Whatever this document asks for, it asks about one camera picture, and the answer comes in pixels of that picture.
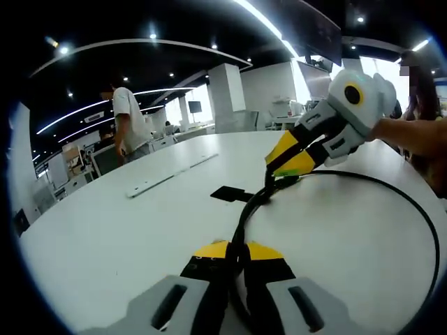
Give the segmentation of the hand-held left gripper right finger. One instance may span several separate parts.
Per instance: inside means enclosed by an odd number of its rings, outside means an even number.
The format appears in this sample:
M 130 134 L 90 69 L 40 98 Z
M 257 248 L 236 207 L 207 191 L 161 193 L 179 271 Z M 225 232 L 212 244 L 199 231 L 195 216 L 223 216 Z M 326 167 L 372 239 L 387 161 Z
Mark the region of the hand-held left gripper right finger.
M 283 255 L 256 242 L 244 246 L 247 308 L 255 334 L 350 334 L 345 307 L 305 278 Z

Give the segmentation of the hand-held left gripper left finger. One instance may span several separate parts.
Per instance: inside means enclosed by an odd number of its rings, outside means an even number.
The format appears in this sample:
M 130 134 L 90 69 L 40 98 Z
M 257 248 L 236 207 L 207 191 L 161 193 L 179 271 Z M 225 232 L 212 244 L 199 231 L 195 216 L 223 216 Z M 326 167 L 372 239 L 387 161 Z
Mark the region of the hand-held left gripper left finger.
M 218 334 L 228 306 L 229 241 L 198 249 L 179 275 L 132 299 L 126 315 L 83 334 Z

